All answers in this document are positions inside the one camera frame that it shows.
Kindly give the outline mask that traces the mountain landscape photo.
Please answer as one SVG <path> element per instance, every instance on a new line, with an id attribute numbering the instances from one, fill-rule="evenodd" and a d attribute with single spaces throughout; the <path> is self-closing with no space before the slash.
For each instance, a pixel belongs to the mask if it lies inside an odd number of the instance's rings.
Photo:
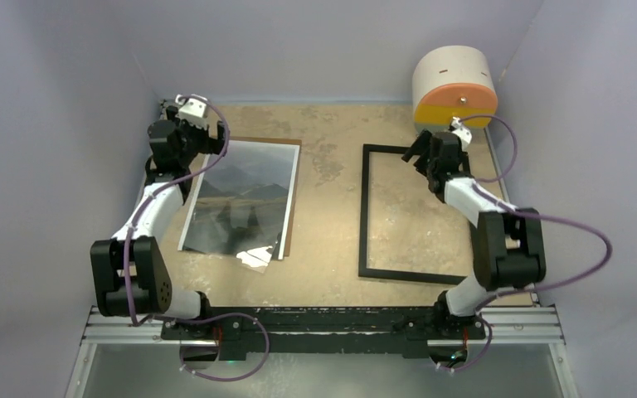
<path id="1" fill-rule="evenodd" d="M 230 141 L 223 158 L 209 155 L 190 198 L 177 245 L 205 255 L 274 246 L 278 260 L 294 145 Z"/>

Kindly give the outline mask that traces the black wooden picture frame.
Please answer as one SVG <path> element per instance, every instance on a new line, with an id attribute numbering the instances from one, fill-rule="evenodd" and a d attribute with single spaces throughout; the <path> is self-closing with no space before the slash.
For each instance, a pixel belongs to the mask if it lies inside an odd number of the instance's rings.
<path id="1" fill-rule="evenodd" d="M 472 270 L 470 224 L 441 203 L 402 146 L 362 148 L 357 273 L 363 279 L 456 285 Z"/>

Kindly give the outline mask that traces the clear acrylic sheet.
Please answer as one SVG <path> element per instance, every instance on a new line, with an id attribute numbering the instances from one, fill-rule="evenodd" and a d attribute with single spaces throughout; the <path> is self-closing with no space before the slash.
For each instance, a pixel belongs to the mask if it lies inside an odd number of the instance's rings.
<path id="1" fill-rule="evenodd" d="M 263 274 L 273 259 L 274 246 L 267 245 L 241 251 L 236 254 L 240 265 Z"/>

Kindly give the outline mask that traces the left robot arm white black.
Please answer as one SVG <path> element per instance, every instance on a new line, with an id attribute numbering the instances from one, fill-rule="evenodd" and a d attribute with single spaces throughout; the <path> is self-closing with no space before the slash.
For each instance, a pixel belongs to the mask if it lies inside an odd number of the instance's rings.
<path id="1" fill-rule="evenodd" d="M 225 120 L 210 134 L 209 109 L 202 97 L 180 95 L 148 126 L 151 154 L 139 203 L 118 231 L 90 247 L 95 299 L 103 316 L 128 316 L 134 325 L 151 317 L 173 318 L 182 320 L 192 338 L 212 333 L 207 296 L 174 287 L 159 247 L 192 190 L 192 161 L 200 154 L 220 159 L 228 149 Z"/>

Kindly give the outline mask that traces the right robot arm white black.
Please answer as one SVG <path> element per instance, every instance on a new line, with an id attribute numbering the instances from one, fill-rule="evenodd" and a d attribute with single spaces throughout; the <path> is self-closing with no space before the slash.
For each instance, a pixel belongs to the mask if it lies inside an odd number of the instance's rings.
<path id="1" fill-rule="evenodd" d="M 453 132 L 424 130 L 402 156 L 426 177 L 428 189 L 459 211 L 472 232 L 473 270 L 438 298 L 432 325 L 453 337 L 486 300 L 524 289 L 547 273 L 542 227 L 537 211 L 500 200 L 473 178 L 463 140 Z"/>

